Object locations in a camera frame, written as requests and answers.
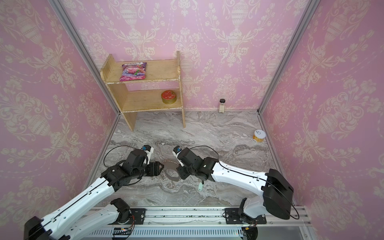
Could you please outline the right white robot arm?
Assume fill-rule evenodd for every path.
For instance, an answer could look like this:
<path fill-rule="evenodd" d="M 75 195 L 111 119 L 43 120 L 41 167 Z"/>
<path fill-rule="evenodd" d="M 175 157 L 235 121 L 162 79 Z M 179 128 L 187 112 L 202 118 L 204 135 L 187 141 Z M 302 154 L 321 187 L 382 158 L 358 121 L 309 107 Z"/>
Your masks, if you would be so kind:
<path fill-rule="evenodd" d="M 244 198 L 238 208 L 240 221 L 250 225 L 257 218 L 270 214 L 281 220 L 293 217 L 291 211 L 294 188 L 285 177 L 275 169 L 268 172 L 255 172 L 228 165 L 218 158 L 202 159 L 192 149 L 176 146 L 173 154 L 179 161 L 177 171 L 182 180 L 194 176 L 201 180 L 226 183 L 256 194 L 253 198 Z"/>

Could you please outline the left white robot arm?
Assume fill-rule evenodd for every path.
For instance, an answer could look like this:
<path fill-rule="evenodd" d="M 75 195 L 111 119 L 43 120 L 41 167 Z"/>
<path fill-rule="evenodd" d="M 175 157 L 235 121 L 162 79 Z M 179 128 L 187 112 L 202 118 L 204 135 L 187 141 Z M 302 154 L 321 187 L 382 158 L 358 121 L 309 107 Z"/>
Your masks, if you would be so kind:
<path fill-rule="evenodd" d="M 144 145 L 133 149 L 126 160 L 108 167 L 89 187 L 43 218 L 32 217 L 24 226 L 25 240 L 80 240 L 112 223 L 135 225 L 130 206 L 121 198 L 85 217 L 96 204 L 123 187 L 137 184 L 144 177 L 157 177 L 164 169 L 152 162 L 154 148 Z"/>

